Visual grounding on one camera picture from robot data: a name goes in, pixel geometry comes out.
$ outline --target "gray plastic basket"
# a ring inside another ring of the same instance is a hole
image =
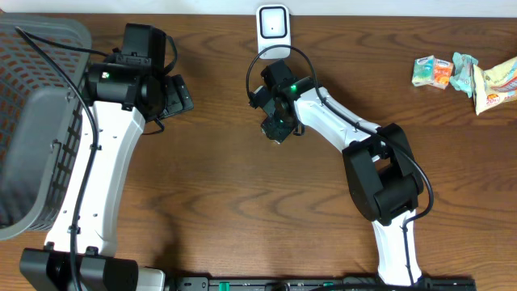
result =
[[[49,230],[66,194],[78,152],[81,108],[65,81],[21,39],[15,26],[45,39],[91,48],[80,23],[0,15],[0,240]],[[82,80],[89,54],[36,43]]]

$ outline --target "wood grain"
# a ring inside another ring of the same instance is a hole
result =
[[[347,190],[341,154],[313,130],[282,145],[260,132],[244,77],[254,17],[55,15],[85,24],[95,49],[120,46],[127,22],[172,35],[195,109],[139,140],[119,215],[117,256],[213,276],[343,276],[375,272],[372,227]],[[476,116],[451,87],[415,88],[415,58],[469,53],[489,69],[517,54],[517,19],[292,17],[292,42],[346,107],[406,131],[436,191],[416,224],[432,276],[472,276],[479,290],[517,289],[517,103]],[[260,61],[251,86],[260,84]],[[300,76],[306,64],[292,55]],[[425,207],[427,196],[420,196]],[[27,289],[18,262],[43,233],[0,242],[0,289]]]

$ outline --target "small packet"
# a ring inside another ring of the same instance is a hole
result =
[[[435,56],[423,57],[414,61],[413,78],[414,86],[432,84],[434,80]]]
[[[473,65],[476,114],[517,99],[517,57],[483,71]]]
[[[454,65],[449,61],[435,59],[435,66],[433,68],[434,80],[432,86],[440,89],[445,89],[449,84],[449,78],[452,74]]]
[[[451,85],[457,91],[467,93],[469,98],[472,98],[473,84],[472,84],[472,65],[477,65],[478,61],[468,54],[454,53],[452,61],[456,66],[454,76],[451,77]]]

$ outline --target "wooden table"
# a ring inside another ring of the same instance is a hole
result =
[[[117,256],[212,276],[343,276],[375,272],[372,226],[353,205],[341,153],[318,133],[276,145],[247,103],[257,53],[252,16],[59,15],[86,25],[93,47],[120,46],[128,22],[153,24],[178,45],[175,74],[195,102],[142,137],[119,215]],[[516,19],[292,17],[292,43],[322,84],[363,118],[406,131],[436,192],[416,224],[418,263],[432,276],[472,276],[479,290],[517,289],[517,102],[476,116],[451,87],[413,87],[414,59],[455,51],[489,69],[517,55]],[[260,61],[251,86],[261,84]],[[299,76],[307,65],[294,55]],[[420,211],[427,194],[420,196]],[[0,289],[27,289],[18,262],[44,233],[0,242]]]

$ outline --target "brown wooden surface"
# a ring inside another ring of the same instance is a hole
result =
[[[372,226],[351,201],[341,154],[311,129],[274,144],[260,132],[263,113],[247,106],[254,17],[60,16],[85,24],[94,48],[106,52],[121,45],[127,22],[163,29],[178,46],[174,73],[195,102],[192,112],[166,120],[163,134],[137,144],[118,257],[213,276],[376,271]],[[292,17],[292,42],[322,84],[363,118],[401,125],[429,175],[436,201],[416,224],[421,269],[472,276],[479,290],[517,289],[517,103],[476,116],[466,94],[416,88],[410,78],[415,58],[451,60],[455,51],[489,69],[517,55],[516,31],[517,19]],[[267,63],[256,65],[253,88]],[[309,73],[298,56],[288,64]],[[29,287],[19,257],[44,236],[0,242],[0,289]]]

